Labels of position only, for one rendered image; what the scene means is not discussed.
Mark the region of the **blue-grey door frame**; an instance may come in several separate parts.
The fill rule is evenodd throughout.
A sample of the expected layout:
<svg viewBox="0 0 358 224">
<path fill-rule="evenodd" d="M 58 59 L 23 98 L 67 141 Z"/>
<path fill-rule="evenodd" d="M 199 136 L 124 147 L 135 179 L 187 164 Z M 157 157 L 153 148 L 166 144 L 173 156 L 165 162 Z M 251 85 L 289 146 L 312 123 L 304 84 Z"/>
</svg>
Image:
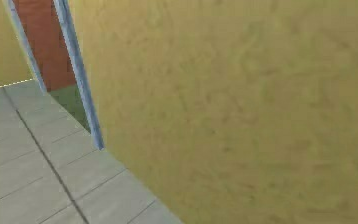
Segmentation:
<svg viewBox="0 0 358 224">
<path fill-rule="evenodd" d="M 75 89 L 93 145 L 104 142 L 92 100 L 68 0 L 2 0 L 32 76 L 40 90 Z"/>
</svg>

